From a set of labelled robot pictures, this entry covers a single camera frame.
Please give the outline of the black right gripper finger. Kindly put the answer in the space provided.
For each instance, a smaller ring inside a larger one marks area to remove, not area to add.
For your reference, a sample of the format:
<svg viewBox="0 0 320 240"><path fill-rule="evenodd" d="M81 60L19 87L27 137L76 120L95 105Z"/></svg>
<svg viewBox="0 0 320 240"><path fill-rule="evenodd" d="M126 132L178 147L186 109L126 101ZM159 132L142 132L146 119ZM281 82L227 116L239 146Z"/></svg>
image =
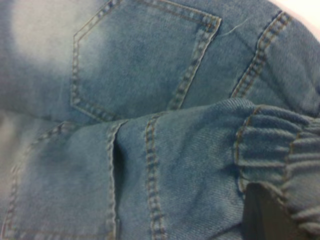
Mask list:
<svg viewBox="0 0 320 240"><path fill-rule="evenodd" d="M245 191L243 238L299 240L300 230L269 189L250 183Z"/></svg>

